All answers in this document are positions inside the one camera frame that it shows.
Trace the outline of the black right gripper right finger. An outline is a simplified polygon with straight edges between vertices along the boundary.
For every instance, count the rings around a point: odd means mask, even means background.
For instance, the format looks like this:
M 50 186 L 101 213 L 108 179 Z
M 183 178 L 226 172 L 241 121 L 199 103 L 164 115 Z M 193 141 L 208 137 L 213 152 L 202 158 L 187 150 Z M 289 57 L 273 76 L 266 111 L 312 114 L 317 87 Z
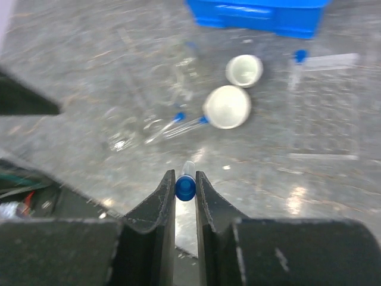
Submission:
M 202 171 L 196 172 L 196 231 L 201 285 L 219 285 L 224 233 L 231 222 L 247 215 L 221 196 Z

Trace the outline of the blue capped test tube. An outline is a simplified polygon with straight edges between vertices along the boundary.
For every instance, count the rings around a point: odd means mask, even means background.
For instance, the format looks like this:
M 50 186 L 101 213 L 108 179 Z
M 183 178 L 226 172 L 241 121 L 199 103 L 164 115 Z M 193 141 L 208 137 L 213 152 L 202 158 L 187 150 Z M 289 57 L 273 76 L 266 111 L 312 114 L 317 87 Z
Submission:
M 151 135 L 148 139 L 146 139 L 144 143 L 145 144 L 152 143 L 154 140 L 156 140 L 158 137 L 160 137 L 165 131 L 170 129 L 176 123 L 181 122 L 185 118 L 186 118 L 185 112 L 181 111 L 181 112 L 177 113 L 170 122 L 168 122 L 163 128 L 158 130 L 156 133 Z
M 195 130 L 196 128 L 208 124 L 208 119 L 205 116 L 193 119 L 186 122 L 178 127 L 175 127 L 169 131 L 164 132 L 165 139 L 172 139 L 189 131 Z
M 176 197 L 181 201 L 190 201 L 196 194 L 196 167 L 194 162 L 186 161 L 176 179 Z
M 293 91 L 299 81 L 301 80 L 301 74 L 304 69 L 304 63 L 308 57 L 308 51 L 306 49 L 296 50 L 292 54 L 292 58 L 289 64 L 289 82 L 288 82 L 288 91 Z

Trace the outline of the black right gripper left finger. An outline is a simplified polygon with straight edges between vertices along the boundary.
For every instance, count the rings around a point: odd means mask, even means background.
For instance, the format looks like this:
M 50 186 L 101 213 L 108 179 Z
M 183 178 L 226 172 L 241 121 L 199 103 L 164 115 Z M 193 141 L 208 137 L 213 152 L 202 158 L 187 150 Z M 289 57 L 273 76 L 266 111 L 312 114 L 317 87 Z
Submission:
M 173 285 L 175 184 L 175 171 L 166 171 L 156 190 L 121 218 L 108 285 Z

